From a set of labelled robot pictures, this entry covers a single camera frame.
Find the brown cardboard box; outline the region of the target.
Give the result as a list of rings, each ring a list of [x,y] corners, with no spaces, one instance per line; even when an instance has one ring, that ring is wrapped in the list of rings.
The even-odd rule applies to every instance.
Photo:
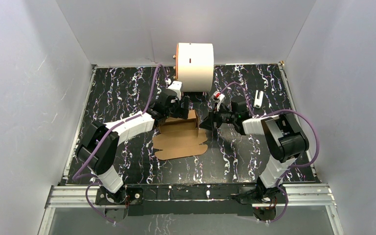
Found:
[[[155,157],[171,160],[204,154],[208,145],[206,131],[199,128],[199,116],[189,110],[188,118],[169,117],[159,127],[159,134],[153,137]]]

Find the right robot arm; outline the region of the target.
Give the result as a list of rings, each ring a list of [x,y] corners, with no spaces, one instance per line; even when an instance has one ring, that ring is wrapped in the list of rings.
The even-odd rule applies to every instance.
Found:
[[[200,123],[202,129],[214,131],[223,123],[231,124],[241,135],[263,135],[270,152],[264,171],[259,175],[255,189],[241,189],[235,197],[241,203],[275,199],[282,180],[290,167],[309,149],[309,141],[297,121],[293,110],[279,110],[271,114],[252,117],[247,101],[231,101],[230,107],[215,104]]]

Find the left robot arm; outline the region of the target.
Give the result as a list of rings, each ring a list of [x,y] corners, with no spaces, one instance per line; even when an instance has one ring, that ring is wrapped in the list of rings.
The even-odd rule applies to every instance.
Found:
[[[142,133],[150,132],[165,123],[168,118],[187,119],[189,96],[178,94],[172,89],[163,89],[157,98],[150,95],[142,111],[111,124],[93,121],[76,148],[75,155],[82,166],[73,175],[73,180],[89,176],[96,178],[96,185],[108,193],[115,204],[127,198],[122,176],[115,170],[114,162],[118,146]]]

